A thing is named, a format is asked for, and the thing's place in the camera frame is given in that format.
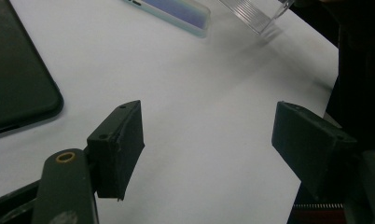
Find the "smartphone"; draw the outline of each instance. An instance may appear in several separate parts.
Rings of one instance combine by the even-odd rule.
[[[124,0],[194,35],[205,37],[211,11],[194,0]]]
[[[59,114],[63,97],[13,6],[0,0],[0,133]]]

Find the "white table surface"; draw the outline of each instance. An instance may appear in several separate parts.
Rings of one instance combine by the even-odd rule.
[[[0,196],[141,100],[146,147],[100,222],[286,223],[299,180],[271,146],[278,101],[322,116],[338,52],[288,11],[266,37],[216,0],[198,38],[121,0],[12,0],[57,82],[56,119],[0,135]]]

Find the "black smartphone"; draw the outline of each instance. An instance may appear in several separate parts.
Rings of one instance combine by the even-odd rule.
[[[0,133],[62,109],[63,97],[16,11],[0,0]]]

